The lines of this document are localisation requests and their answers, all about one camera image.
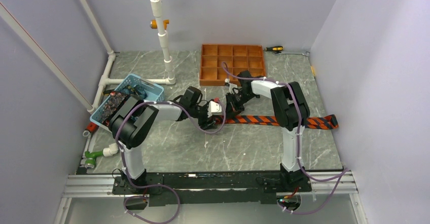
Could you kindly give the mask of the brown compartment tray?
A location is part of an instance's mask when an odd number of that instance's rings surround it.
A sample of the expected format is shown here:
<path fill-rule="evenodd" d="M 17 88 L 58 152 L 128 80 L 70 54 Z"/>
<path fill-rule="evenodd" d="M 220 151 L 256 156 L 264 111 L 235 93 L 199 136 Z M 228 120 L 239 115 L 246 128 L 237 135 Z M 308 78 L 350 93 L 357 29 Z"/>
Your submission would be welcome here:
<path fill-rule="evenodd" d="M 239 85 L 236 78 L 225 73 L 223 63 L 236 76 L 244 70 L 248 70 L 253 77 L 266 75 L 263 48 L 260 45 L 203 44 L 199 85 L 223 86 L 225 79 Z"/>

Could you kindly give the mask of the orange navy striped tie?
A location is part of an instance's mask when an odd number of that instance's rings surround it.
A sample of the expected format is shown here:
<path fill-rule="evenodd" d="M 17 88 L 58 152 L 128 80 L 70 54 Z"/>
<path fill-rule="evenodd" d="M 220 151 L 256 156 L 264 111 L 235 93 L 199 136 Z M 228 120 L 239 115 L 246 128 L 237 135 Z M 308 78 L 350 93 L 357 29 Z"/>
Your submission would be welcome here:
<path fill-rule="evenodd" d="M 225 123 L 279 126 L 275 116 L 237 115 L 227 119 Z M 328 115 L 325 117 L 309 117 L 304 120 L 304 126 L 309 129 L 334 130 L 339 127 L 339 124 L 335 115 Z"/>

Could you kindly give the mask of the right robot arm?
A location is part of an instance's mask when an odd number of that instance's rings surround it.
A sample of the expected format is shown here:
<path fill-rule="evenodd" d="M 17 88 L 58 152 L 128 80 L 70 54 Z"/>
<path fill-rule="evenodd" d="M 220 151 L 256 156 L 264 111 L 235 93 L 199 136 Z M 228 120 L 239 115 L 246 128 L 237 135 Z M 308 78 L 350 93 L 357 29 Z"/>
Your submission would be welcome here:
<path fill-rule="evenodd" d="M 240 88 L 226 94 L 226 119 L 244 111 L 244 104 L 260 96 L 271 99 L 274 116 L 281 127 L 283 156 L 279 184 L 285 191 L 292 191 L 299 182 L 306 180 L 302 160 L 302 139 L 305 120 L 310 110 L 297 82 L 283 83 L 267 77 L 252 77 L 248 70 L 236 76 Z"/>

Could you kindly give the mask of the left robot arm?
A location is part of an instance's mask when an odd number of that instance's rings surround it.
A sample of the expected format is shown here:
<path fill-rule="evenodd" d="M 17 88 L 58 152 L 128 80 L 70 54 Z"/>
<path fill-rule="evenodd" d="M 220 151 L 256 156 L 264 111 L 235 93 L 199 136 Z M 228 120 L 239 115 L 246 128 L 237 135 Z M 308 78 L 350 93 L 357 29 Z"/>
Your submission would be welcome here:
<path fill-rule="evenodd" d="M 147 172 L 142 147 L 154 123 L 190 119 L 196 127 L 205 131 L 214 127 L 214 116 L 223 112 L 218 99 L 204 100 L 201 91 L 195 87 L 187 88 L 184 94 L 170 101 L 126 97 L 109 120 L 109 130 L 120 150 L 123 162 L 121 175 L 126 180 L 126 187 L 134 194 L 145 189 Z"/>

